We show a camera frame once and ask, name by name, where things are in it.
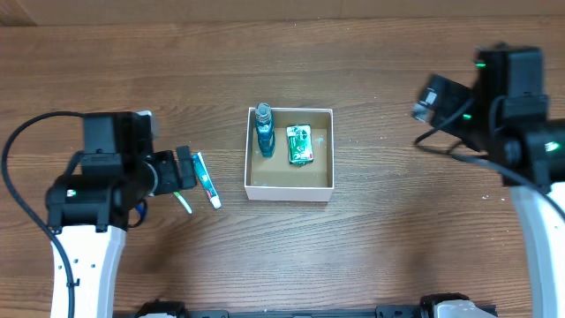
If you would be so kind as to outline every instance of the white box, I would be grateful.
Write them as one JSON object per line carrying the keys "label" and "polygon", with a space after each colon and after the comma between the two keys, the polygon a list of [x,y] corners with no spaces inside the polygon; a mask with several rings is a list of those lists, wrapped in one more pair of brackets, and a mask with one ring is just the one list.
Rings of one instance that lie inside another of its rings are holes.
{"label": "white box", "polygon": [[[275,152],[264,158],[255,130],[255,108],[247,114],[245,191],[249,200],[329,201],[334,191],[334,113],[332,110],[273,108]],[[310,125],[314,161],[290,164],[286,127]]]}

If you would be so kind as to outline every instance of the blue bottle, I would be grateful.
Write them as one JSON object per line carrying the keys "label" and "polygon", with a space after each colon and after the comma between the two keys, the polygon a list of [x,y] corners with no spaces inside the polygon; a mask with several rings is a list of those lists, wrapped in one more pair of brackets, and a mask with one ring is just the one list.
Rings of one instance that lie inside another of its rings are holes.
{"label": "blue bottle", "polygon": [[259,149],[264,157],[270,158],[275,152],[275,119],[271,107],[267,103],[260,103],[255,110],[255,129]]}

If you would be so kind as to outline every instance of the green led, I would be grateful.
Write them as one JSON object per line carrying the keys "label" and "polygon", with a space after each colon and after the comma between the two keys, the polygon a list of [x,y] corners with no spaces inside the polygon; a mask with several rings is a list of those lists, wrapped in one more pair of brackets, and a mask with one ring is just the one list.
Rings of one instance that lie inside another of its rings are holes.
{"label": "green led", "polygon": [[555,151],[555,150],[559,149],[560,147],[561,147],[561,145],[558,144],[558,143],[555,142],[555,141],[547,142],[547,144],[546,144],[546,152]]}

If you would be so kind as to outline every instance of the wooden table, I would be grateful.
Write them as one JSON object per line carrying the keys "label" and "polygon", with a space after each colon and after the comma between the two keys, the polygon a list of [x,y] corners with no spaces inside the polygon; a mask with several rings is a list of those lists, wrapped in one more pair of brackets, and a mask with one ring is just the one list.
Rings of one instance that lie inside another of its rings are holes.
{"label": "wooden table", "polygon": [[[367,19],[0,29],[0,135],[52,110],[151,110],[157,150],[206,155],[201,188],[149,201],[129,231],[116,310],[155,298],[230,311],[368,308],[462,292],[502,317],[531,316],[522,232],[500,178],[418,152],[411,106],[430,72],[470,85],[476,45],[546,52],[552,117],[565,117],[565,19]],[[331,202],[248,201],[246,110],[331,108]],[[429,144],[447,146],[435,137]],[[10,171],[45,217],[44,194],[82,147],[76,118],[17,139]],[[0,190],[0,317],[48,317],[49,242]]]}

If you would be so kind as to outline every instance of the blue toothpaste tube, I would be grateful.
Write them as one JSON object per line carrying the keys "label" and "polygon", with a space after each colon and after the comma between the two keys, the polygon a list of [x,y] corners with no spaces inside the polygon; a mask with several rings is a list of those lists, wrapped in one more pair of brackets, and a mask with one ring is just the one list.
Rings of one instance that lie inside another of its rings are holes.
{"label": "blue toothpaste tube", "polygon": [[222,204],[220,202],[220,197],[212,184],[212,180],[210,179],[210,175],[208,174],[208,170],[204,164],[204,157],[202,156],[202,153],[193,155],[192,160],[194,161],[194,170],[200,179],[200,183],[204,187],[204,191],[206,191],[206,195],[210,199],[210,203],[212,203],[214,208],[221,208]]}

